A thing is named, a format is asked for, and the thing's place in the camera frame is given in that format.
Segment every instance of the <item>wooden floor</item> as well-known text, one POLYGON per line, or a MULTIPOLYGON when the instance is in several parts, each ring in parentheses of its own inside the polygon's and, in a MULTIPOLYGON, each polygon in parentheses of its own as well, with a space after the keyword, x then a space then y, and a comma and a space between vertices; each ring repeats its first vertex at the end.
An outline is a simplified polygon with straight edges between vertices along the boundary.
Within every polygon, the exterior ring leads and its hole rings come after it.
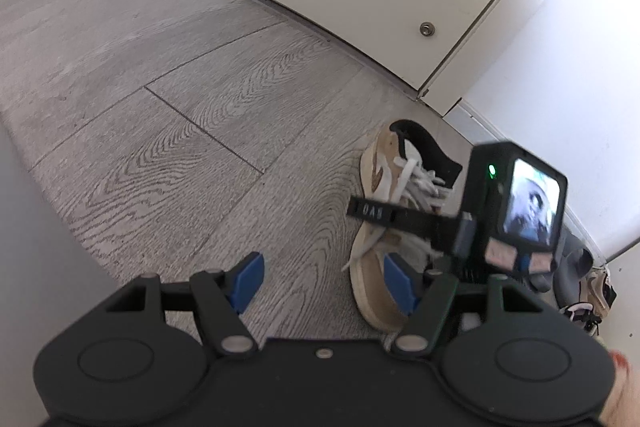
POLYGON ((426 106, 255 0, 0 0, 0 28, 2 120, 87 251, 120 282, 262 251, 260 340, 375 336, 340 272, 370 133, 412 118, 468 161, 426 106))

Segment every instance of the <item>baseboard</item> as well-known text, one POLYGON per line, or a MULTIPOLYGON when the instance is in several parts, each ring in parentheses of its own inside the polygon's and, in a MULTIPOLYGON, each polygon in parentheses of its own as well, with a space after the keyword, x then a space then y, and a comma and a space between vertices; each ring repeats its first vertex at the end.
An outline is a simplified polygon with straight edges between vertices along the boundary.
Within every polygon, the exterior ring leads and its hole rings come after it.
MULTIPOLYGON (((462 134, 473 145, 508 139, 491 122, 485 120, 469 103, 460 100, 445 116, 444 121, 462 134)), ((579 237, 593 253, 597 264, 606 263, 607 259, 596 245, 593 237, 575 215, 571 207, 564 208, 564 224, 573 234, 579 237)))

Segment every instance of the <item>shoelace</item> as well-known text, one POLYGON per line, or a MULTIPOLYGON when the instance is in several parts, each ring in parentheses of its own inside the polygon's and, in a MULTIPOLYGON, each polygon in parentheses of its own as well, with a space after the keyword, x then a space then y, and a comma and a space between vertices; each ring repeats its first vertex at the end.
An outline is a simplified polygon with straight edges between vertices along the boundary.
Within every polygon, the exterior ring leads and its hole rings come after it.
MULTIPOLYGON (((394 163, 402 167, 402 172, 398 178, 398 184, 389 197, 388 203, 398 203, 401 198, 406 198, 417 208, 427 209, 430 207, 440 208, 449 197, 451 190, 445 188, 444 181, 436 176, 435 171, 426 171, 415 158, 405 160, 399 156, 394 158, 394 163)), ((347 270, 352 264, 360 260, 373 246, 385 235, 384 227, 372 227, 369 237, 366 238, 359 251, 353 252, 349 262, 342 267, 342 271, 347 270)), ((398 232, 401 242, 405 246, 411 246, 418 251, 430 251, 430 243, 416 237, 410 233, 398 232)), ((388 245, 391 250, 396 251, 398 245, 388 245)))

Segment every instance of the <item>camera screen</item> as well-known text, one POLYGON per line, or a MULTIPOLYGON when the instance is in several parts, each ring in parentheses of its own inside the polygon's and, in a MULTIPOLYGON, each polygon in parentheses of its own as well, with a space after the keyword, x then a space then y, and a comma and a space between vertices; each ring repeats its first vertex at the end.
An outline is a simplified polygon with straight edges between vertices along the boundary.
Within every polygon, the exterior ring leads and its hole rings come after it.
POLYGON ((513 166, 504 231, 550 245, 559 196, 560 187, 555 179, 518 158, 513 166))

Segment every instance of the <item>screw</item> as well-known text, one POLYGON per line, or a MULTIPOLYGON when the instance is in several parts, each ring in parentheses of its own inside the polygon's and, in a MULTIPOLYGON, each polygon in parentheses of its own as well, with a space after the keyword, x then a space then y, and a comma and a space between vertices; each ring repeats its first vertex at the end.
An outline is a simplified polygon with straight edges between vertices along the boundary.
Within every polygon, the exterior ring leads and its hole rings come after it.
POLYGON ((396 339, 396 346, 403 351, 409 351, 416 353, 417 351, 424 351, 429 346, 429 342, 420 335, 403 335, 396 339))
POLYGON ((254 341, 244 335, 231 335, 222 339, 222 349, 228 353, 246 353, 254 347, 254 341))
POLYGON ((436 32, 436 26, 430 22, 420 24, 420 33, 425 37, 431 37, 436 32))
POLYGON ((334 350, 328 347, 321 347, 316 351, 316 357, 319 359, 330 359, 334 355, 334 350))

